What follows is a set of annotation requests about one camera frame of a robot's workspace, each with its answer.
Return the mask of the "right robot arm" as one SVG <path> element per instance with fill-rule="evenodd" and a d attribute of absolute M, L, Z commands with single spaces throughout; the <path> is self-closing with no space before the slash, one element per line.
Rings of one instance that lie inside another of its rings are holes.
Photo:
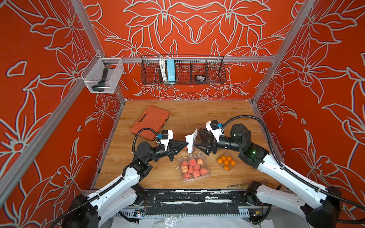
<path fill-rule="evenodd" d="M 249 204 L 254 205 L 257 202 L 262 202 L 285 209 L 305 218 L 313 228 L 334 228 L 338 223 L 350 225 L 365 223 L 363 218 L 356 220 L 339 219 L 342 202 L 361 210 L 364 210 L 365 207 L 342 198 L 342 193 L 338 188 L 325 187 L 316 183 L 282 163 L 274 153 L 271 140 L 268 140 L 269 150 L 253 143 L 251 131 L 243 124 L 233 125 L 230 136 L 225 136 L 226 126 L 240 118 L 256 120 L 263 127 L 266 136 L 270 137 L 270 132 L 261 119 L 251 115 L 241 115 L 229 119 L 224 124 L 216 120 L 208 121 L 205 127 L 198 131 L 202 142 L 195 144 L 195 147 L 206 155 L 216 154 L 218 149 L 236 152 L 238 158 L 245 164 L 276 179 L 292 191 L 291 194 L 281 192 L 254 181 L 246 190 Z"/>

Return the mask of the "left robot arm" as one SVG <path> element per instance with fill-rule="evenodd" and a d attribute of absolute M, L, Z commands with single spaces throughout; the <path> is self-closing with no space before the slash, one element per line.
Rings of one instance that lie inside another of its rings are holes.
<path fill-rule="evenodd" d="M 144 131 L 154 134 L 157 146 L 153 147 L 148 142 L 136 144 L 137 140 L 134 139 L 133 160 L 123 169 L 122 174 L 94 193 L 78 195 L 68 211 L 51 223 L 52 228 L 57 224 L 63 228 L 99 228 L 125 207 L 144 201 L 145 189 L 139 183 L 152 170 L 150 162 L 158 162 L 164 157 L 173 161 L 189 144 L 187 141 L 175 140 L 171 130 L 157 133 L 151 128 L 143 128 L 139 133 Z"/>

